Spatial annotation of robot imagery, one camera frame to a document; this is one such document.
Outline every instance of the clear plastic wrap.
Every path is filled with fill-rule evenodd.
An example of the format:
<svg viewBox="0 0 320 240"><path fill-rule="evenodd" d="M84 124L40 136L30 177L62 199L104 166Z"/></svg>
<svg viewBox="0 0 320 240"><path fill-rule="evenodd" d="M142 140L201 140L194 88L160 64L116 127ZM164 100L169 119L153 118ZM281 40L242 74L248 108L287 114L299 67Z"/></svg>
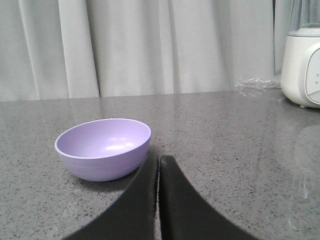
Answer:
<svg viewBox="0 0 320 240"><path fill-rule="evenodd" d="M260 79L253 77L250 79L238 78L235 84L236 89L244 96L256 97L266 89L280 88L280 75L272 79Z"/></svg>

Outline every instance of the control panel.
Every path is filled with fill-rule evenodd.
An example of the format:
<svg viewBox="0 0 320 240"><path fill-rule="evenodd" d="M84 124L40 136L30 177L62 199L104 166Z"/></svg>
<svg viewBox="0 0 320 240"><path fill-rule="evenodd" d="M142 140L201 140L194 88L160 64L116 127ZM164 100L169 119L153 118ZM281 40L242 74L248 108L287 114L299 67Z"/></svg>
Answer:
<svg viewBox="0 0 320 240"><path fill-rule="evenodd" d="M313 52L306 70L306 94L320 104L320 48Z"/></svg>

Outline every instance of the curtain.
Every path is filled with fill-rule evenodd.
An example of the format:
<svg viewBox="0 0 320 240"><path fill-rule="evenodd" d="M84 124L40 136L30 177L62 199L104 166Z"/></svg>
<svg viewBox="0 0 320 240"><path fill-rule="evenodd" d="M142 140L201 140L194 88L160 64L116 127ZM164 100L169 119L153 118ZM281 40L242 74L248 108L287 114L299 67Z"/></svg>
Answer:
<svg viewBox="0 0 320 240"><path fill-rule="evenodd" d="M281 71L290 0L1 0L0 101L234 89Z"/></svg>

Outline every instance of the lavender plastic bowl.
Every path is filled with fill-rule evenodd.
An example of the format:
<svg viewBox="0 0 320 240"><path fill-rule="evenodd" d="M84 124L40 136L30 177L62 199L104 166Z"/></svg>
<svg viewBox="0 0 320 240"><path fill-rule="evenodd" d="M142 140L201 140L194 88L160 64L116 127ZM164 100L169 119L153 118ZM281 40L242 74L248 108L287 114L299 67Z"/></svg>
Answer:
<svg viewBox="0 0 320 240"><path fill-rule="evenodd" d="M70 128L54 147L73 175L104 182L135 170L147 155L150 137L150 128L140 121L102 119Z"/></svg>

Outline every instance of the gray granite countertop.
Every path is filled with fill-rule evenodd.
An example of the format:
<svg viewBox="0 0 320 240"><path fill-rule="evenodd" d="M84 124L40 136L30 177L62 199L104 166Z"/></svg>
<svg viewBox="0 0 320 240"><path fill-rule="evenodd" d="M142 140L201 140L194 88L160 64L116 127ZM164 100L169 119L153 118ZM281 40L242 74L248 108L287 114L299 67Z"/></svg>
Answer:
<svg viewBox="0 0 320 240"><path fill-rule="evenodd" d="M0 239L61 239L114 202L136 171L81 180L54 141L81 123L130 118L150 126L151 151L174 155L201 196L242 229L262 240L318 240L319 113L279 89L0 102Z"/></svg>

